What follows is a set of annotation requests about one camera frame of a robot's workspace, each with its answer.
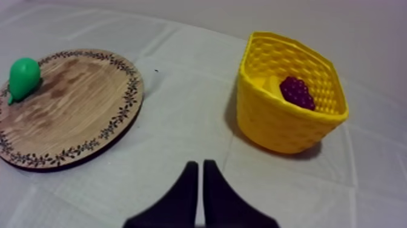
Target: round wooden tray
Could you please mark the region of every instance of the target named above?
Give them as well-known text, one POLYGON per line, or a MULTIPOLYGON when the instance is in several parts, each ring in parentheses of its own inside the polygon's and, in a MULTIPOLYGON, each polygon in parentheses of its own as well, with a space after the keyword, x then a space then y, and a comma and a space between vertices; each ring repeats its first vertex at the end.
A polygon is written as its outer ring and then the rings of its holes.
POLYGON ((134 65, 105 50, 67 50, 38 62, 43 83, 20 103, 0 90, 0 156, 47 169, 84 159, 110 143, 140 109, 143 81, 134 65))

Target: white table surface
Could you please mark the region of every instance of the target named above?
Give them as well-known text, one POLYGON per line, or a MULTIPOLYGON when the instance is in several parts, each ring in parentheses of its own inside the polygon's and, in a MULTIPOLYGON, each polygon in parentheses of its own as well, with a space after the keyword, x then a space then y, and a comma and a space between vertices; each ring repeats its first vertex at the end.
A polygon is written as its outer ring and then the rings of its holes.
MULTIPOLYGON (((319 153, 266 153, 242 136, 234 119, 245 44, 92 8, 22 3, 1 12, 1 84, 20 57, 97 48, 134 62, 146 98, 123 139, 89 163, 30 173, 0 161, 0 227, 121 227, 156 202, 187 161, 204 159, 215 159, 236 192, 283 228, 407 227, 405 107, 342 78, 351 115, 319 153)), ((338 72, 345 67, 342 62, 338 72)), ((201 199, 197 223, 204 223, 201 199)))

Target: white wall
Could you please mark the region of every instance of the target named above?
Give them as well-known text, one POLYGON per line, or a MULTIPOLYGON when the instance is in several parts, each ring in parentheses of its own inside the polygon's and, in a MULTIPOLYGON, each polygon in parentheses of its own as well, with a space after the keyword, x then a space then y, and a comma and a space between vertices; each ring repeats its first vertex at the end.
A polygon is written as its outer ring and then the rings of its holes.
POLYGON ((31 1, 136 12, 243 39, 253 30, 274 31, 327 56, 341 76, 362 81, 393 98, 407 96, 406 0, 31 1))

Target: yellow plastic basket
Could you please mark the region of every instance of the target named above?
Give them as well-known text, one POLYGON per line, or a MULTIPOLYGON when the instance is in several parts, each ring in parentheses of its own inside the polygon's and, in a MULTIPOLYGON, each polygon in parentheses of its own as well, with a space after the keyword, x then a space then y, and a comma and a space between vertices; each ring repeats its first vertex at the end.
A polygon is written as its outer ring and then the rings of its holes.
POLYGON ((298 41, 254 32, 237 83, 237 122, 249 139, 280 153, 299 153, 319 142, 348 117, 335 68, 298 41), (285 101, 280 83, 294 76, 314 98, 311 111, 285 101))

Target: green plastic fruit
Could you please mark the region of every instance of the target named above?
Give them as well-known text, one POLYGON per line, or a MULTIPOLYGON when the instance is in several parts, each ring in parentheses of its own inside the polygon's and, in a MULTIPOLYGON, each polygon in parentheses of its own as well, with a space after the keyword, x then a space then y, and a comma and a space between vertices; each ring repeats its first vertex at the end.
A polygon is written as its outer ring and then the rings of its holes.
POLYGON ((41 70, 37 61, 30 58, 17 60, 10 70, 8 104, 19 102, 28 97, 41 81, 41 70))

